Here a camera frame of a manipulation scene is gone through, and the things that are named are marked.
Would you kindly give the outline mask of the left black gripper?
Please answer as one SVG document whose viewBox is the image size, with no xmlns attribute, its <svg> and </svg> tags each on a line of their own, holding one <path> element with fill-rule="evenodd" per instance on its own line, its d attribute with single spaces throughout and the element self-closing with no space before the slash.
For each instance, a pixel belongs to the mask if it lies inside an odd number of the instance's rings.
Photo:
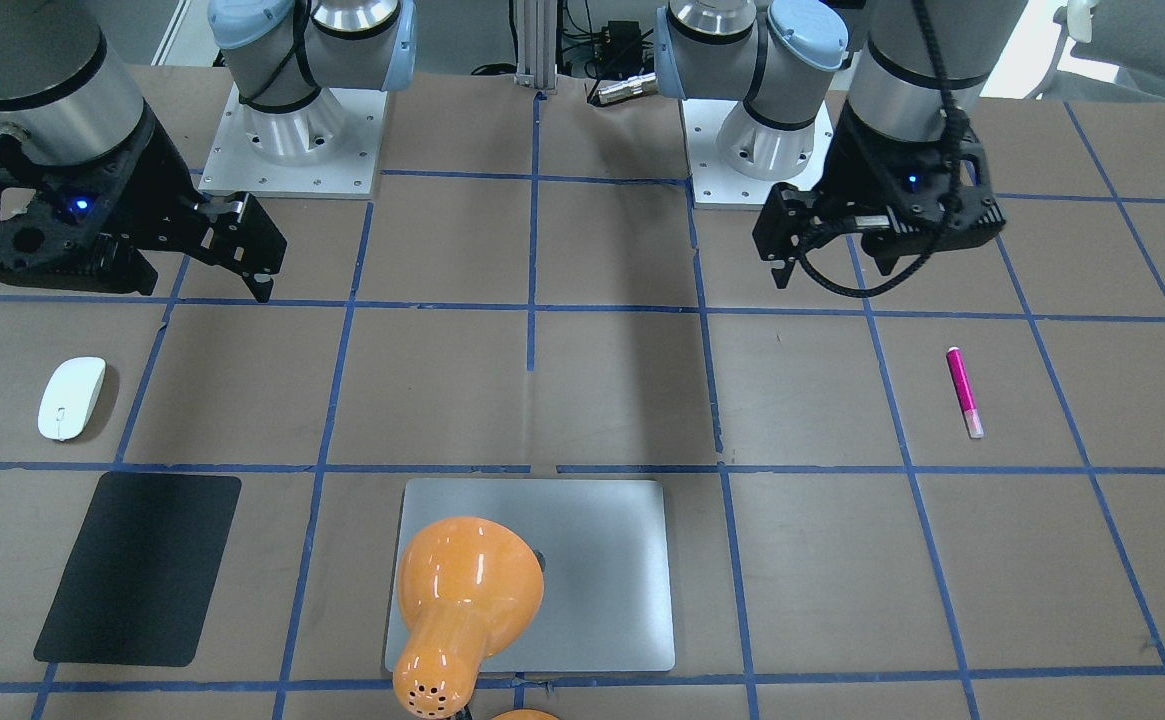
<svg viewBox="0 0 1165 720">
<path fill-rule="evenodd" d="M 1007 217 L 983 144 L 962 110 L 940 126 L 935 141 L 905 142 L 843 106 L 816 193 L 774 184 L 751 230 L 775 287 L 788 288 L 802 266 L 825 290 L 846 290 L 809 263 L 809 252 L 848 231 L 861 233 L 862 250 L 882 275 L 892 274 L 902 257 L 976 249 L 997 237 Z"/>
</svg>

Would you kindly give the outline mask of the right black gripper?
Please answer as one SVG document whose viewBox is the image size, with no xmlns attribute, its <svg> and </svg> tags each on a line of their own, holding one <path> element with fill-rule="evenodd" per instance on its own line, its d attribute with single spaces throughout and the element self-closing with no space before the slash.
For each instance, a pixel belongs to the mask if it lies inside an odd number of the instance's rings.
<svg viewBox="0 0 1165 720">
<path fill-rule="evenodd" d="M 158 271 L 144 250 L 183 252 L 242 278 L 271 301 L 285 237 L 252 193 L 202 202 L 181 151 L 154 111 L 101 158 L 33 163 L 24 141 L 0 133 L 0 283 L 151 295 Z"/>
</svg>

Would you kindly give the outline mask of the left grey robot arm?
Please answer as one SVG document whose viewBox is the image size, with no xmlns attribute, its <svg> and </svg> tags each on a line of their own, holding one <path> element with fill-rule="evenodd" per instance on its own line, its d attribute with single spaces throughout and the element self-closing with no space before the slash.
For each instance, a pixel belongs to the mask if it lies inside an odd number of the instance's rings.
<svg viewBox="0 0 1165 720">
<path fill-rule="evenodd" d="M 1021 1 L 669 1 L 661 96 L 728 101 L 716 149 L 770 190 L 751 230 L 774 284 L 873 299 L 1007 225 L 969 111 Z"/>
</svg>

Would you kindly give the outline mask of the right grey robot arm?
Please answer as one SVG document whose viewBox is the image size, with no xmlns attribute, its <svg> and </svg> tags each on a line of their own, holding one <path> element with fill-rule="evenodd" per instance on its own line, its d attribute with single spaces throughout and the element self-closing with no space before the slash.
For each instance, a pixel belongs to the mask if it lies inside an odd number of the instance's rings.
<svg viewBox="0 0 1165 720">
<path fill-rule="evenodd" d="M 350 144 L 338 91 L 412 82 L 412 1 L 212 1 L 207 17 L 239 135 L 268 168 L 326 167 Z M 0 1 L 0 283 L 148 296 L 148 252 L 179 252 L 264 304 L 288 242 L 259 188 L 195 188 L 83 3 Z"/>
</svg>

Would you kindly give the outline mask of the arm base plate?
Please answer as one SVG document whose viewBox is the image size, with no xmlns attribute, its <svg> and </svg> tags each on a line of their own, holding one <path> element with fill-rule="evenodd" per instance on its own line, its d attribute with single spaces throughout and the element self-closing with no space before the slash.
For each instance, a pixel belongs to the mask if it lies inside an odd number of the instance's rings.
<svg viewBox="0 0 1165 720">
<path fill-rule="evenodd" d="M 779 182 L 811 190 L 833 136 L 825 103 L 814 123 L 789 133 L 760 128 L 729 100 L 683 100 L 682 120 L 696 209 L 760 209 Z"/>
<path fill-rule="evenodd" d="M 325 89 L 306 108 L 270 114 L 243 105 L 231 89 L 199 190 L 218 197 L 368 202 L 389 99 L 375 90 Z"/>
</svg>

